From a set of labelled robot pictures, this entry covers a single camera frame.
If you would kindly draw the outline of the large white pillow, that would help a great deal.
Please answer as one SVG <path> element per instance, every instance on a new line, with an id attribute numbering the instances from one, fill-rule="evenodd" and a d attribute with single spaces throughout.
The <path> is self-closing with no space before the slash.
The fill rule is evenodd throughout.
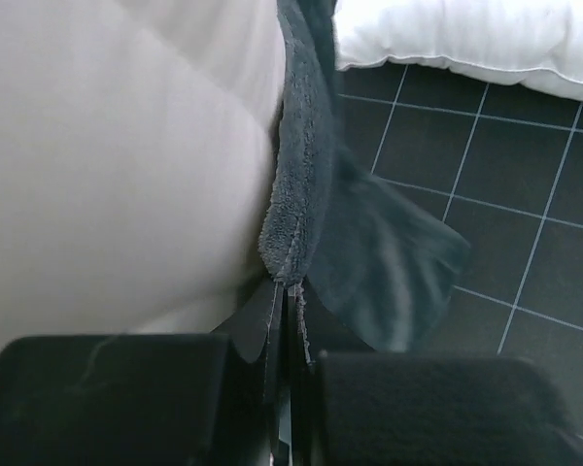
<path id="1" fill-rule="evenodd" d="M 583 101 L 583 1 L 339 1 L 337 66 L 448 69 Z"/>

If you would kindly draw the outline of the zebra and grey pillowcase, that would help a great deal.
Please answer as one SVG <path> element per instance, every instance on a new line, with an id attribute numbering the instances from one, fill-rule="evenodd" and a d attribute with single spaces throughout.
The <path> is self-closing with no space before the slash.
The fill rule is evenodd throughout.
<path id="1" fill-rule="evenodd" d="M 362 167 L 344 139 L 328 1 L 282 1 L 286 47 L 279 148 L 258 240 L 271 276 L 312 285 L 381 351 L 409 351 L 443 317 L 469 247 Z"/>

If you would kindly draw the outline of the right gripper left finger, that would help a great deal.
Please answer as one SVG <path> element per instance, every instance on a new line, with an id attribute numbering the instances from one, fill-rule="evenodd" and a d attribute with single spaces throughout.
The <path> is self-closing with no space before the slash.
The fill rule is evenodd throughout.
<path id="1" fill-rule="evenodd" d="M 0 465 L 271 465 L 284 290 L 209 333 L 28 336 L 0 351 Z"/>

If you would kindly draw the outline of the cream bear print pillow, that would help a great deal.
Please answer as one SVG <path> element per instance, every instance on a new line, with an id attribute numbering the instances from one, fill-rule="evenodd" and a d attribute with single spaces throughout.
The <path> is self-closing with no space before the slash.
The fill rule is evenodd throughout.
<path id="1" fill-rule="evenodd" d="M 273 1 L 0 1 L 0 350 L 229 317 L 285 71 Z"/>

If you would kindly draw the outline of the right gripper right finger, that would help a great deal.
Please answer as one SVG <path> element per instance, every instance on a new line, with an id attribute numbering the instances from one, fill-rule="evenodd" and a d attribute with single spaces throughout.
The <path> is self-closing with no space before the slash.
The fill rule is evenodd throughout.
<path id="1" fill-rule="evenodd" d="M 295 465 L 583 465 L 560 393 L 525 360 L 348 344 L 300 289 L 286 325 Z"/>

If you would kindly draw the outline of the black grid mat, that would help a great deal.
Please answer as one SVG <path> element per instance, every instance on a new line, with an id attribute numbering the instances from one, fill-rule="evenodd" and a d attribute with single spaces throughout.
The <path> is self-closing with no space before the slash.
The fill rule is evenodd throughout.
<path id="1" fill-rule="evenodd" d="M 427 351 L 537 363 L 583 441 L 583 103 L 413 65 L 343 79 L 360 162 L 471 245 Z"/>

